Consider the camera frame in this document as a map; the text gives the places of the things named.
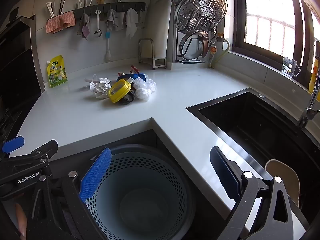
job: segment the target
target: faucet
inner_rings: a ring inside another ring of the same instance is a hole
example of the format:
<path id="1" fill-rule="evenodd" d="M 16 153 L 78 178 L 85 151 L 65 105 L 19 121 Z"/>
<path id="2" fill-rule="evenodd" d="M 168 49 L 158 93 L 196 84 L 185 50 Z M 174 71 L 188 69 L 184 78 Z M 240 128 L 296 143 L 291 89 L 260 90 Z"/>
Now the faucet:
<path id="1" fill-rule="evenodd" d="M 316 59 L 320 63 L 320 42 L 319 41 L 316 41 Z M 311 121 L 316 116 L 316 114 L 320 113 L 320 110 L 315 111 L 312 109 L 315 102 L 316 102 L 316 99 L 317 99 L 317 96 L 319 93 L 319 89 L 320 89 L 319 67 L 320 67 L 320 65 L 318 66 L 316 83 L 315 83 L 315 87 L 314 87 L 312 95 L 311 95 L 311 99 L 309 101 L 307 108 L 303 111 L 303 113 L 298 121 L 298 124 L 297 124 L 298 127 L 300 127 L 301 129 L 304 129 L 306 127 L 308 121 Z"/>

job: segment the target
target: silver bolt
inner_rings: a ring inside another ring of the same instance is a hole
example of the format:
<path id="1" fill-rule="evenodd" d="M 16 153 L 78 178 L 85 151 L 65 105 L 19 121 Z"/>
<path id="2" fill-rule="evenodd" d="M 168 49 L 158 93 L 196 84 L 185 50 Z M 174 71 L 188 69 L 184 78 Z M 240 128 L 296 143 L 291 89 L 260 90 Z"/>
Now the silver bolt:
<path id="1" fill-rule="evenodd" d="M 77 172 L 76 171 L 70 171 L 69 172 L 69 177 L 70 178 L 74 178 L 75 176 L 77 176 Z"/>
<path id="2" fill-rule="evenodd" d="M 244 173 L 244 176 L 245 176 L 246 178 L 248 178 L 248 179 L 251 179 L 251 178 L 253 177 L 253 174 L 252 174 L 250 171 L 246 171 L 246 172 Z"/>
<path id="3" fill-rule="evenodd" d="M 47 177 L 46 177 L 45 175 L 41 175 L 40 178 L 39 178 L 39 181 L 41 181 L 41 182 L 42 182 L 42 181 L 45 181 L 46 178 L 47 178 Z"/>
<path id="4" fill-rule="evenodd" d="M 275 176 L 275 181 L 278 182 L 278 183 L 281 183 L 282 182 L 282 179 L 278 176 Z"/>

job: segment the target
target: sink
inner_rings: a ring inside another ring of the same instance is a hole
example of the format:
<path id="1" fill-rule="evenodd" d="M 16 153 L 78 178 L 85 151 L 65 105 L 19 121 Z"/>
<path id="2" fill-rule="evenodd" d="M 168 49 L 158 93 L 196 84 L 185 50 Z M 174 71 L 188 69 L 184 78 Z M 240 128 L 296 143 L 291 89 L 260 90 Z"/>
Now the sink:
<path id="1" fill-rule="evenodd" d="M 297 120 L 253 89 L 187 108 L 264 179 L 268 160 L 290 166 L 300 180 L 299 208 L 309 223 L 320 210 L 320 145 Z"/>

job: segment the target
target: yellow lid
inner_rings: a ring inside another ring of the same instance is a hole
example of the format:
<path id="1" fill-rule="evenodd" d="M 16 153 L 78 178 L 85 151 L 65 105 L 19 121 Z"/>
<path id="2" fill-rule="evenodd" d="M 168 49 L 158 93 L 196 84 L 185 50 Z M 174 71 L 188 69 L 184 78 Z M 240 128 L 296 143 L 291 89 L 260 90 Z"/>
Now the yellow lid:
<path id="1" fill-rule="evenodd" d="M 120 101 L 126 94 L 129 93 L 130 89 L 131 84 L 124 79 L 120 79 L 108 92 L 111 102 L 116 103 Z"/>

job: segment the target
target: pink cloth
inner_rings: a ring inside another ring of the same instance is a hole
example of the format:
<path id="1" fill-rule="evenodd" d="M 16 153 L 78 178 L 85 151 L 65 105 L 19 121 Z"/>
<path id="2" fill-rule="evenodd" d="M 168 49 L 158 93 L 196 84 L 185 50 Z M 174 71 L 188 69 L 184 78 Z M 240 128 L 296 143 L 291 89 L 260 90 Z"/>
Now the pink cloth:
<path id="1" fill-rule="evenodd" d="M 45 30 L 47 33 L 56 33 L 63 30 L 64 28 L 68 28 L 75 25 L 75 16 L 73 14 L 73 11 L 70 11 L 49 19 L 45 26 Z"/>

